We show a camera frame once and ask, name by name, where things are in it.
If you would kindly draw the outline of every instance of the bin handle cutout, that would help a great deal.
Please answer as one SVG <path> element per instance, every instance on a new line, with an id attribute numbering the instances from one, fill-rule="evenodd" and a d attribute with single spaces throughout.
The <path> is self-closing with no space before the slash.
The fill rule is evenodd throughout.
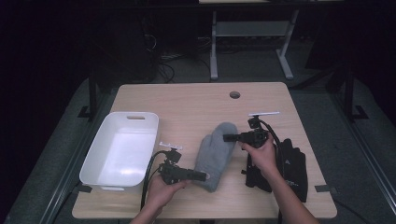
<path id="1" fill-rule="evenodd" d="M 143 116 L 138 116 L 138 115 L 130 115 L 126 117 L 127 119 L 146 119 Z"/>
<path id="2" fill-rule="evenodd" d="M 118 190 L 118 191 L 123 191 L 124 190 L 124 188 L 116 188 L 116 187 L 101 187 L 101 189 Z"/>

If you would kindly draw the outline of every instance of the wooden table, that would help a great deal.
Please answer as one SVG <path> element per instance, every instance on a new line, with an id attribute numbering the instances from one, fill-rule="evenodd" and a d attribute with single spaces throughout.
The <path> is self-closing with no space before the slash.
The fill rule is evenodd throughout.
<path id="1" fill-rule="evenodd" d="M 238 91 L 233 99 L 230 92 Z M 262 117 L 279 139 L 290 138 L 306 155 L 308 197 L 305 206 L 315 217 L 335 217 L 329 192 L 316 192 L 326 185 L 296 108 L 285 84 L 206 83 L 148 84 L 120 87 L 111 111 L 154 112 L 160 118 L 160 139 L 183 146 L 177 165 L 193 169 L 202 139 L 223 121 L 236 125 L 238 132 L 250 131 L 248 114 L 279 111 Z M 163 162 L 158 157 L 153 169 Z M 268 218 L 276 217 L 274 194 L 245 186 L 247 153 L 236 145 L 232 160 L 216 192 L 193 184 L 178 192 L 159 218 Z M 73 209 L 77 218 L 129 218 L 139 211 L 140 194 L 125 192 L 80 192 Z"/>

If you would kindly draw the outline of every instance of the black bag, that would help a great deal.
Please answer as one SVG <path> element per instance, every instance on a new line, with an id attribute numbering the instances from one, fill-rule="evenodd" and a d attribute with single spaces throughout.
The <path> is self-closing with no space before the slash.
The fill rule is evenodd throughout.
<path id="1" fill-rule="evenodd" d="M 289 138 L 280 143 L 276 165 L 300 201 L 306 203 L 308 177 L 306 174 L 305 154 L 299 148 L 293 147 Z M 272 192 L 268 181 L 262 176 L 261 171 L 252 165 L 250 154 L 247 155 L 246 176 L 246 186 L 250 188 L 258 187 L 264 191 Z"/>

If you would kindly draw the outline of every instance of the floor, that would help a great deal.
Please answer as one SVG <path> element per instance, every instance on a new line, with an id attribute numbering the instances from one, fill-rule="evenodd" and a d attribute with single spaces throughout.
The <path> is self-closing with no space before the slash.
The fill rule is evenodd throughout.
<path id="1" fill-rule="evenodd" d="M 275 49 L 279 47 L 281 39 L 262 39 L 260 43 L 260 47 L 257 48 L 243 44 L 238 45 L 234 50 L 220 50 L 219 80 L 216 82 L 280 81 L 292 87 L 318 72 L 304 68 L 312 42 L 294 40 L 290 44 L 287 58 L 295 75 L 293 80 L 284 78 L 276 58 Z M 152 83 L 211 81 L 208 51 L 200 52 L 196 58 L 176 57 L 174 60 L 168 60 L 175 55 L 175 53 L 163 55 L 166 65 L 159 67 L 159 73 Z M 375 172 L 365 156 L 367 153 L 363 149 L 365 145 L 371 149 L 389 183 L 395 186 L 396 176 L 393 171 L 396 163 L 392 159 L 396 158 L 396 150 L 394 150 L 396 129 L 376 106 L 368 89 L 358 80 L 355 82 L 354 105 L 361 105 L 369 118 L 350 123 L 339 105 L 343 100 L 343 92 L 329 94 L 325 91 L 328 78 L 325 77 L 303 90 L 290 91 L 338 210 L 335 218 L 322 219 L 320 222 L 396 223 L 395 211 L 392 211 L 389 199 L 378 185 L 379 180 L 375 177 Z M 82 160 L 71 161 L 70 158 L 75 156 L 76 148 L 87 150 L 89 139 L 92 139 L 108 113 L 116 93 L 117 88 L 107 93 L 98 92 L 99 110 L 95 119 L 88 122 L 88 119 L 78 118 L 80 109 L 89 104 L 88 81 L 81 83 L 6 223 L 115 224 L 130 221 L 129 219 L 85 220 L 72 217 L 73 204 L 77 198 L 73 188 L 78 182 Z M 68 169 L 70 169 L 69 175 L 64 176 Z M 65 177 L 68 177 L 68 182 L 63 182 Z M 64 193 L 59 196 L 57 193 L 60 191 L 56 189 L 63 190 Z M 55 208 L 51 208 L 49 204 L 54 204 Z M 264 220 L 227 221 L 225 223 L 264 222 Z M 167 223 L 187 222 L 168 220 Z M 276 221 L 265 220 L 265 223 L 276 223 Z"/>

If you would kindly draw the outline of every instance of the table grommet hole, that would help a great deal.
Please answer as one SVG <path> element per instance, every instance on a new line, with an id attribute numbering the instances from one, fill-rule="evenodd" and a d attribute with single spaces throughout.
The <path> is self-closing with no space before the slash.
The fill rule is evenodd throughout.
<path id="1" fill-rule="evenodd" d="M 230 97 L 233 99 L 238 99 L 239 97 L 241 97 L 241 93 L 239 93 L 239 91 L 231 91 Z"/>

